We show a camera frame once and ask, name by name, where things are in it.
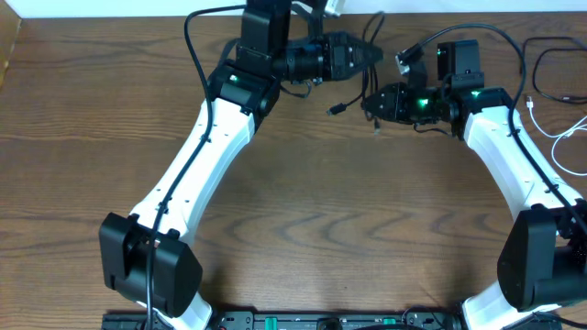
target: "brown surface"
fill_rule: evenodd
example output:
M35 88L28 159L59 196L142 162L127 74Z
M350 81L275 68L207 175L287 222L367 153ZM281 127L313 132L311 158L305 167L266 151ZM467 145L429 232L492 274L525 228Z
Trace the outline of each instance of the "brown surface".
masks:
M4 0L0 0L0 88L4 81L8 60L17 40L20 17Z
M327 29L359 34L366 19L344 16ZM494 23L518 40L587 33L587 14L389 16L379 38L389 57L381 81L399 79L396 51L467 21ZM23 25L0 94L3 328L95 329L105 311L136 308L103 284L97 229L153 187L197 117L202 89L182 24L177 17ZM302 35L300 22L293 25ZM194 21L206 72L238 29L234 17ZM487 85L513 93L519 77L509 46L483 31L444 40L462 38L480 40ZM531 60L538 49L529 49ZM585 72L573 59L547 60L544 83L584 86L573 71L560 74L561 62ZM356 106L324 115L359 88L357 78L315 88L305 101L282 96L231 165L195 245L207 300L261 310L393 310L449 305L495 280L512 219L482 162L457 140L408 126L384 124L374 137ZM581 108L535 100L545 129L582 116ZM548 151L551 141L526 127ZM560 160L585 171L585 142L563 143ZM587 194L585 179L561 174ZM584 306L563 313L585 322Z

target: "white background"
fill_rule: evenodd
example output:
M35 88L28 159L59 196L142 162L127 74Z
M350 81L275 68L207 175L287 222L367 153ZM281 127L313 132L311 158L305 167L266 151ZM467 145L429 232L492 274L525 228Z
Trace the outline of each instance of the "white background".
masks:
M23 18L186 16L245 0L6 0ZM347 0L343 13L585 11L587 0Z

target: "cardboard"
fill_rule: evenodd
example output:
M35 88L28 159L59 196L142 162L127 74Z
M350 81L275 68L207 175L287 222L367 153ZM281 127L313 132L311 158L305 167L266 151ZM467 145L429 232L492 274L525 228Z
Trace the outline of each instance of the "cardboard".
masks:
M10 54L15 48L21 21L5 0L0 0L0 88L8 69Z

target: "white cable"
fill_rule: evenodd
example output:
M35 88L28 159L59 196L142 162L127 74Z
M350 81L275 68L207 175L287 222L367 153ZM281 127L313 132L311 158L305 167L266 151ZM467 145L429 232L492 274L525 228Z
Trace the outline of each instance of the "white cable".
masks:
M557 135L550 135L549 133L542 130L542 128L537 123L536 119L534 118L534 113L532 112L534 110L534 102L532 102L532 96L527 97L526 106L528 108L528 111L530 112L530 118L532 119L534 126L540 131L540 133L544 134L548 138L555 138L556 139L554 141L554 143L552 144L552 149L550 150L550 157L552 157L552 160L554 161L554 163L557 164L557 166L561 170L566 171L568 174L572 174L572 175L576 175L576 176L587 176L587 173L577 173L572 170L568 170L568 169L564 168L562 165L559 164L556 157L554 156L554 149L557 147L557 144L559 143L559 141L562 138L570 138L570 136L572 136L573 133L575 133L578 130L587 131L587 124L581 125L582 122L584 122L587 119L587 116L585 116L583 119L578 121L577 124L573 125L571 128L567 129L566 131L564 131L560 134L557 134Z

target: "wooden tabletop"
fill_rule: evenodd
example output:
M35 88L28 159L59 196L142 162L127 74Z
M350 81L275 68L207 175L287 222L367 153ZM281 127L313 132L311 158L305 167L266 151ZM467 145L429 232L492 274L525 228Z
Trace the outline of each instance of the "wooden tabletop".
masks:
M360 35L368 16L327 21ZM587 34L587 14L389 15L377 39L381 84L402 78L393 55L454 24L484 22L516 40ZM238 35L237 17L203 17L194 44L206 73ZM305 26L293 20L292 38ZM499 36L479 40L486 85L513 94L518 60ZM533 65L542 43L528 49ZM436 76L434 45L426 56ZM171 163L197 118L203 92L183 41L183 18L40 19L23 24L0 91L0 325L95 329L110 310L138 309L104 285L98 227L127 214ZM555 54L544 88L584 94L587 61ZM282 95L228 169L197 232L211 303L259 310L402 310L451 306L496 279L513 220L477 155L462 142L383 123L379 136L354 105L360 77L325 83L307 100ZM549 132L585 107L533 95ZM550 160L518 105L526 129ZM559 160L585 171L587 139L561 143ZM559 170L583 195L587 180ZM587 306L562 314L587 321Z

